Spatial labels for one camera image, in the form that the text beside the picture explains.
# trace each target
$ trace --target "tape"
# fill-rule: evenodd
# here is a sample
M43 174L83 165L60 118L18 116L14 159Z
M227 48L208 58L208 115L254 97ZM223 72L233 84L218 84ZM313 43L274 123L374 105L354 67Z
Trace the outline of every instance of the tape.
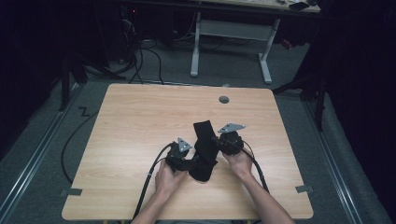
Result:
M67 195L80 196L81 193L82 193L82 189L62 189L59 196L61 197L65 197Z
M314 189L311 186L307 186L307 185L302 185L299 187L296 187L297 193L302 193L302 192L307 192L307 193L311 193L314 192Z

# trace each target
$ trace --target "wooden table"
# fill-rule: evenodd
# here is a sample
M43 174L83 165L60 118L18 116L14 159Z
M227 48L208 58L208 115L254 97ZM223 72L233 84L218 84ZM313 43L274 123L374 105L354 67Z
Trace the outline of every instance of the wooden table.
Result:
M222 104L220 96L229 97L230 102ZM178 137L193 146L197 138L192 124L205 120L211 121L215 133L228 122L246 125L238 133L253 148L271 194L293 218L313 216L306 192L296 191L304 182L270 90L113 84L73 182L72 188L82 193L68 196L63 217L132 219L160 150ZM187 176L160 219L258 218L248 193L221 153L217 160L208 182ZM258 177L254 167L253 173ZM152 178L144 204L154 190Z

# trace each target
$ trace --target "person's left hand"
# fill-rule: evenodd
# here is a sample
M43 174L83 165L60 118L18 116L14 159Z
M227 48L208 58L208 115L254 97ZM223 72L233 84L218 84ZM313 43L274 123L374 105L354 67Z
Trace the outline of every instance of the person's left hand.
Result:
M165 160L162 160L160 169L155 176L156 192L167 196L172 195L178 189L181 181L186 175L187 171L174 174Z

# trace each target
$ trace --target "forearm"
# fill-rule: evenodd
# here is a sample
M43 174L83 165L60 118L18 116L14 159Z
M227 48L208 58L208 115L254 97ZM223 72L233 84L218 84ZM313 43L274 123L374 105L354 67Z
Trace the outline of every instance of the forearm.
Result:
M131 224L155 223L169 197L165 193L154 193Z
M294 223L288 212L259 184L253 175L240 176L265 224Z

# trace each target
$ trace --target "black cloth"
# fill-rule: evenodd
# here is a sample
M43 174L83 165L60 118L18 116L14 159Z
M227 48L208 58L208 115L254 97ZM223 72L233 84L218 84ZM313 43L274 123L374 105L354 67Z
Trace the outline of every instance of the black cloth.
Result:
M197 167L190 170L190 175L198 181L206 182L212 175L213 167L218 163L216 157L219 150L212 139L216 135L210 120L194 123L193 126L198 137L194 145L196 150L194 156L199 156L199 160Z

